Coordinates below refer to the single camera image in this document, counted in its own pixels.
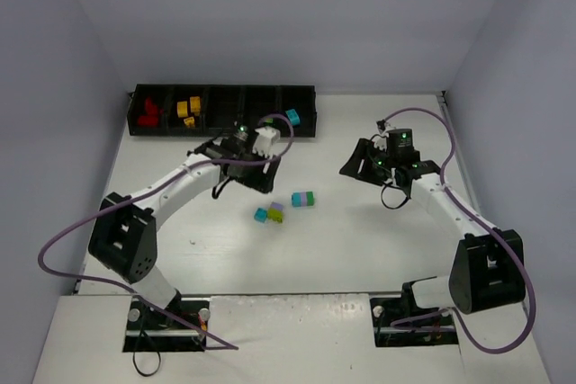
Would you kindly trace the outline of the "lilac and lime lego stack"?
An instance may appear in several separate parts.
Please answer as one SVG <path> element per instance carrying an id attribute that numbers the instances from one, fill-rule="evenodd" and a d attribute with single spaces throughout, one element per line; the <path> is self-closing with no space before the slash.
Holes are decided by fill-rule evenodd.
<path id="1" fill-rule="evenodd" d="M 280 202 L 272 201 L 267 210 L 267 218 L 273 222 L 284 222 L 284 205 Z"/>

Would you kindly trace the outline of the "teal small lego brick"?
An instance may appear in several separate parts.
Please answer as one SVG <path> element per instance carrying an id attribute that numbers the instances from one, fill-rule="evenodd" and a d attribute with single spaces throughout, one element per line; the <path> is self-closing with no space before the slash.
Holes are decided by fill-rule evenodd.
<path id="1" fill-rule="evenodd" d="M 254 220 L 260 223 L 265 223 L 267 221 L 267 210 L 257 208 L 254 214 Z"/>

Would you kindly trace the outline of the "small orange lego brick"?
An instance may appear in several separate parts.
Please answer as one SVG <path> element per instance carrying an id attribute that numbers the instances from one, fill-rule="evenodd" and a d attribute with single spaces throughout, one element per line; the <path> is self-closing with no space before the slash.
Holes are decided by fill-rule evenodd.
<path id="1" fill-rule="evenodd" d="M 194 116 L 191 116 L 191 117 L 185 118 L 185 119 L 184 119 L 184 125 L 185 125 L 188 129 L 193 129 L 193 128 L 195 128 L 195 127 L 196 127 L 195 117 L 194 117 Z"/>

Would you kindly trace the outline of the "teal flower lego block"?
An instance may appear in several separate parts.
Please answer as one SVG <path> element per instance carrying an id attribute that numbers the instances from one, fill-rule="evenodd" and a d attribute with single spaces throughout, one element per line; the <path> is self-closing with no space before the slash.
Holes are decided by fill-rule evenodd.
<path id="1" fill-rule="evenodd" d="M 285 112 L 285 114 L 286 114 L 286 117 L 288 118 L 288 120 L 290 121 L 290 123 L 294 127 L 297 127 L 301 124 L 300 116 L 295 109 L 289 109 Z"/>

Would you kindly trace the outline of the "orange butterfly lego block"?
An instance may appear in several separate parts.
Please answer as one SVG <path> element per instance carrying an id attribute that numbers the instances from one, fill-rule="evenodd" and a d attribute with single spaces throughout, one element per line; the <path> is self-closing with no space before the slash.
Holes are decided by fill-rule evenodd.
<path id="1" fill-rule="evenodd" d="M 202 110 L 202 98 L 200 96 L 192 96 L 189 99 L 189 108 L 192 115 L 199 115 Z"/>

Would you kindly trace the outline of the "yellow long lego brick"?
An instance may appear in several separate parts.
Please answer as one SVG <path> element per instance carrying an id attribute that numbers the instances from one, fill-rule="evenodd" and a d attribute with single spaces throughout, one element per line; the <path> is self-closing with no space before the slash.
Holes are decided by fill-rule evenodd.
<path id="1" fill-rule="evenodd" d="M 189 116 L 188 101 L 179 101 L 176 104 L 176 114 L 180 119 L 184 119 Z"/>

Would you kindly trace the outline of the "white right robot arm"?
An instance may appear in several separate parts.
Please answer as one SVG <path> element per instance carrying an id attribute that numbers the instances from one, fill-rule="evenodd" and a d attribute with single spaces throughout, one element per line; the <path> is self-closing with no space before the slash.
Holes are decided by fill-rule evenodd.
<path id="1" fill-rule="evenodd" d="M 403 286 L 417 308 L 456 308 L 472 314 L 524 300 L 526 284 L 518 269 L 523 261 L 520 235 L 496 228 L 467 204 L 457 206 L 457 193 L 441 182 L 440 166 L 421 159 L 414 148 L 411 129 L 392 130 L 378 139 L 360 138 L 339 172 L 402 191 L 445 231 L 454 255 L 449 273 Z"/>

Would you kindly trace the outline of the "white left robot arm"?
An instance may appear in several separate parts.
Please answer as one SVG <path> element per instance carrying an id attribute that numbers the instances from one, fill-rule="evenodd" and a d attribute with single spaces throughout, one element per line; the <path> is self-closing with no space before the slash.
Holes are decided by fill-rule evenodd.
<path id="1" fill-rule="evenodd" d="M 239 126 L 220 142 L 209 139 L 188 152 L 180 166 L 147 188 L 110 193 L 101 204 L 109 212 L 96 219 L 88 253 L 143 299 L 177 314 L 182 296 L 157 267 L 158 231 L 197 195 L 216 194 L 220 184 L 272 191 L 280 163 L 272 147 L 279 138 L 271 126 Z"/>

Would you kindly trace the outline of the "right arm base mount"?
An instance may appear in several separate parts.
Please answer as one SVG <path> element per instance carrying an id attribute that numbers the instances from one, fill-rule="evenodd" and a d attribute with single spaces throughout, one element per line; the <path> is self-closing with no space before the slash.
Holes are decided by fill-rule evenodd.
<path id="1" fill-rule="evenodd" d="M 377 348 L 458 345 L 454 320 L 438 308 L 419 308 L 407 294 L 369 299 Z"/>

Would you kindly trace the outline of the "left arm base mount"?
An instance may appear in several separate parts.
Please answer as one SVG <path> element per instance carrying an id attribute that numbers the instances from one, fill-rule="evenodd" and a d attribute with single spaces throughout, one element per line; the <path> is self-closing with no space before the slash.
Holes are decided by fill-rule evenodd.
<path id="1" fill-rule="evenodd" d="M 125 353 L 191 353 L 202 352 L 206 337 L 196 330 L 167 318 L 130 299 L 122 350 Z"/>

